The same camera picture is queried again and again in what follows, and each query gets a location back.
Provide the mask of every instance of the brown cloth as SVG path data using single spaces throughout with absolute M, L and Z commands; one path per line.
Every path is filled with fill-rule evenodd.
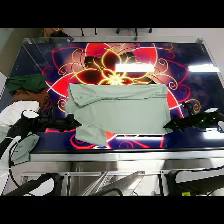
M 12 96 L 12 103 L 18 101 L 37 101 L 40 104 L 39 112 L 43 112 L 47 109 L 50 104 L 50 97 L 46 89 L 34 93 L 28 90 L 19 89 L 16 90 L 16 93 Z

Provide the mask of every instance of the glossy table surface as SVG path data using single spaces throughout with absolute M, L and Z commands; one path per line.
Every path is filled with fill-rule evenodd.
M 115 64 L 118 62 L 152 64 L 154 72 L 150 74 L 127 72 L 123 75 L 115 71 Z M 163 83 L 169 90 L 167 101 L 171 116 L 188 115 L 186 109 L 182 107 L 182 102 L 191 102 L 196 112 L 209 108 L 218 108 L 220 112 L 224 112 L 224 90 L 220 74 L 213 71 L 192 72 L 189 69 L 189 66 L 204 64 L 212 64 L 215 67 L 207 48 L 201 42 L 112 43 L 38 40 L 23 44 L 11 76 L 35 73 L 45 76 L 51 101 L 57 105 L 56 116 L 59 117 L 65 116 L 64 105 L 68 99 L 67 89 L 70 83 L 98 85 Z M 76 140 L 75 130 L 58 133 L 56 130 L 47 129 L 46 133 L 38 133 L 40 140 L 32 153 L 58 154 L 90 151 L 94 153 L 99 150 L 181 151 L 213 147 L 222 149 L 224 136 L 222 134 L 216 136 L 216 133 L 209 134 L 194 128 L 188 128 L 183 133 L 173 132 L 160 136 L 147 133 L 127 136 L 122 133 L 117 135 L 108 132 L 107 146 L 99 147 Z

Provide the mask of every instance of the floor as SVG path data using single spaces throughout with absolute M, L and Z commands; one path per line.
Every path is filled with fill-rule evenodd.
M 94 36 L 94 29 L 93 28 L 84 28 L 84 34 L 86 36 Z M 71 36 L 81 36 L 81 30 L 79 28 L 65 28 L 65 33 Z M 116 28 L 98 28 L 97 33 L 99 36 L 117 36 L 118 34 L 115 33 Z M 134 30 L 122 30 L 120 32 L 122 36 L 129 36 L 134 35 Z M 214 57 L 217 66 L 219 67 L 222 74 L 224 74 L 224 29 L 223 28 L 203 28 L 203 29 L 196 29 L 196 28 L 153 28 L 153 33 L 149 34 L 146 28 L 139 29 L 139 36 L 147 36 L 147 35 L 163 35 L 163 36 L 198 36 L 203 37 L 206 41 L 211 54 Z M 135 161 L 128 161 L 128 162 L 118 162 L 116 164 L 117 170 L 160 170 L 160 169 L 180 169 L 180 168 L 204 168 L 204 167 L 217 167 L 224 164 L 224 159 L 211 159 L 211 160 L 181 160 L 181 161 L 145 161 L 145 162 L 135 162 Z M 108 170 L 107 164 L 94 164 L 94 163 L 85 163 L 82 164 L 83 171 L 93 171 L 93 170 Z M 71 163 L 26 163 L 18 165 L 13 169 L 15 178 L 19 181 L 20 174 L 22 172 L 62 172 L 68 171 L 71 169 Z M 144 181 L 144 184 L 139 187 L 138 194 L 147 194 L 147 192 L 152 192 L 155 190 L 155 182 L 157 180 L 153 178 L 148 178 Z M 14 188 L 13 184 L 9 181 L 5 191 L 10 191 Z M 217 191 L 214 195 L 224 195 L 223 191 Z

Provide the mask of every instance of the white cloth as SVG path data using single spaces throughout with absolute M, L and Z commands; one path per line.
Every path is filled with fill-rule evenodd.
M 14 125 L 20 118 L 24 110 L 39 110 L 37 101 L 18 101 L 6 107 L 0 113 L 0 125 Z
M 97 86 L 71 84 L 66 113 L 82 126 L 76 138 L 106 145 L 104 132 L 117 134 L 167 134 L 170 120 L 166 85 Z

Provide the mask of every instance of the light green cloth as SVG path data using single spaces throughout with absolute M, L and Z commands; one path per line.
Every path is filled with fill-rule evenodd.
M 69 87 L 67 114 L 74 114 L 83 126 L 76 138 L 96 145 L 106 145 L 104 132 L 117 134 L 166 134 L 170 119 L 166 100 L 167 87 L 155 85 Z
M 5 139 L 9 129 L 9 126 L 0 126 L 0 143 Z M 21 141 L 12 155 L 14 164 L 29 161 L 29 152 L 35 147 L 38 140 L 39 136 L 34 134 Z

